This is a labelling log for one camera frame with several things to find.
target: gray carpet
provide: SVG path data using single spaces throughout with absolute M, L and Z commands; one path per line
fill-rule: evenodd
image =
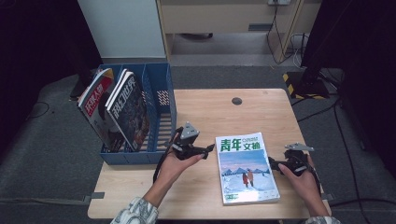
M 282 75 L 296 67 L 210 66 L 172 67 L 175 89 L 282 88 Z M 0 167 L 0 198 L 51 198 L 82 200 L 91 195 L 102 166 L 101 142 L 76 108 L 69 93 L 77 82 L 71 76 L 51 83 L 40 92 L 32 114 L 10 145 Z M 293 106 L 297 119 L 331 106 L 337 96 L 326 100 L 304 100 Z M 374 152 L 361 150 L 360 141 L 347 113 L 336 107 L 350 152 L 362 198 L 396 202 L 396 181 L 383 168 Z M 341 203 L 356 199 L 356 189 L 342 137 L 333 110 L 299 122 L 305 142 L 316 149 L 312 157 L 326 192 Z M 396 219 L 389 203 L 363 203 L 371 223 Z M 87 205 L 0 203 L 0 223 L 108 223 L 91 220 Z M 357 203 L 332 208 L 343 223 L 364 223 Z M 286 223 L 298 223 L 288 220 Z

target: patterned sleeve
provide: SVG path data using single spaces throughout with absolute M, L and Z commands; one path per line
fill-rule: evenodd
M 341 224 L 335 217 L 311 217 L 305 224 Z
M 158 217 L 158 210 L 146 200 L 136 197 L 122 209 L 111 221 L 111 224 L 154 224 Z

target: book cover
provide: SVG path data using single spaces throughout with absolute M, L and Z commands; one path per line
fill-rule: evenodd
M 280 198 L 261 133 L 216 137 L 224 205 Z
M 149 133 L 149 116 L 142 91 L 133 72 L 127 71 L 114 96 L 107 105 L 107 112 L 118 125 L 133 151 L 139 151 Z
M 115 87 L 112 69 L 98 72 L 91 85 L 78 99 L 78 108 L 91 124 L 109 152 L 117 152 L 124 138 L 113 119 L 108 115 L 105 104 Z

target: blue plastic basket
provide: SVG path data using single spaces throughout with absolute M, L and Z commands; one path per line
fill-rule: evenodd
M 111 68 L 116 81 L 124 68 L 136 74 L 146 101 L 149 133 L 139 152 L 130 152 L 129 146 L 122 152 L 108 153 L 102 146 L 101 157 L 109 165 L 158 163 L 166 143 L 174 134 L 177 124 L 177 108 L 169 63 L 102 64 L 99 69 Z

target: electrical outlet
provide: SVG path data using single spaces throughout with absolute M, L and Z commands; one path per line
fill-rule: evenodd
M 290 0 L 268 0 L 270 6 L 287 6 L 290 5 Z

